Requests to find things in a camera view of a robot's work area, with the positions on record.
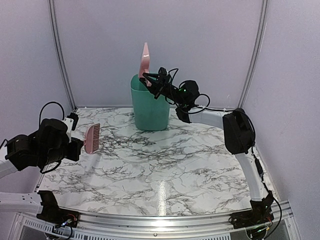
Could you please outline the pink plastic dustpan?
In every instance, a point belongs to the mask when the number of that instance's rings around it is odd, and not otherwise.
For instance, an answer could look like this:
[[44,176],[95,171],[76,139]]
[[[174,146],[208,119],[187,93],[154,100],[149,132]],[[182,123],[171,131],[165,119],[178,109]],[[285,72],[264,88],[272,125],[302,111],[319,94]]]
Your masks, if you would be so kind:
[[138,77],[144,78],[143,73],[150,73],[149,70],[150,70],[150,52],[149,52],[148,43],[145,42],[143,45]]

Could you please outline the pink hand brush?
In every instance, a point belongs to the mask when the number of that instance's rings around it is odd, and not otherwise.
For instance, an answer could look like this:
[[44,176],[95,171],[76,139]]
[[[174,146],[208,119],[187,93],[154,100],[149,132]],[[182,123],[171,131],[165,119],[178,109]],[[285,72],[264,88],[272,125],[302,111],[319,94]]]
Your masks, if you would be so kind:
[[86,130],[83,145],[87,154],[93,154],[99,149],[100,126],[100,123],[95,123],[90,125]]

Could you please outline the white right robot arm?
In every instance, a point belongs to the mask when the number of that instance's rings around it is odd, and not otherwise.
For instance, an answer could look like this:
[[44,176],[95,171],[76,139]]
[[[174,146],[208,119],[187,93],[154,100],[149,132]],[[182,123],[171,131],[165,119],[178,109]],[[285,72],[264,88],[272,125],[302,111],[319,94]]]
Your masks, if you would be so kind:
[[236,157],[249,186],[250,205],[247,219],[258,224],[271,213],[274,201],[272,192],[264,181],[264,171],[255,156],[255,128],[242,108],[233,110],[209,109],[199,106],[196,100],[202,96],[194,80],[185,80],[179,86],[173,85],[173,76],[163,67],[158,73],[144,72],[139,81],[158,99],[164,96],[173,101],[176,115],[184,123],[201,123],[223,130],[224,145]]

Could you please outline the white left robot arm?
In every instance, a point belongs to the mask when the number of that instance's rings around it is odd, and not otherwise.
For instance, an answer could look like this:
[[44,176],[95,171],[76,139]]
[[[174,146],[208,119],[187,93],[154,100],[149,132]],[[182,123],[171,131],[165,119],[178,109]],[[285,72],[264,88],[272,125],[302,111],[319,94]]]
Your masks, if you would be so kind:
[[[72,136],[73,125],[71,118],[45,118],[30,135],[20,134],[4,142],[0,147],[1,178],[28,167],[37,167],[41,174],[46,174],[47,165],[60,165],[64,159],[77,162],[84,142]],[[47,190],[26,194],[1,192],[0,210],[45,215],[53,223],[64,216],[54,194]]]

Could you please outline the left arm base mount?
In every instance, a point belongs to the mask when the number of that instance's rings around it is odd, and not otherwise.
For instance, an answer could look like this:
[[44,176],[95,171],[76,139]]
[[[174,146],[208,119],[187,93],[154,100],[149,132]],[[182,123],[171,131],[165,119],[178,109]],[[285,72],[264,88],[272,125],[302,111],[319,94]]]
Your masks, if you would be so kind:
[[62,223],[71,220],[66,225],[72,228],[77,227],[80,216],[78,211],[59,207],[56,197],[49,190],[40,190],[37,194],[40,195],[40,206],[42,207],[41,212],[36,214],[37,219],[60,226],[62,226]]

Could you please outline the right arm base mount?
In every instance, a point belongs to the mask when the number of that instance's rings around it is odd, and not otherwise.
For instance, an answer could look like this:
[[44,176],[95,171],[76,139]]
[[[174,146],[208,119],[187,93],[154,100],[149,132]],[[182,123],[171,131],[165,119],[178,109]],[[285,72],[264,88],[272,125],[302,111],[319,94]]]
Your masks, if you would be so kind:
[[234,229],[246,228],[260,225],[274,220],[272,204],[274,197],[268,195],[261,201],[250,200],[251,209],[234,212],[228,219]]

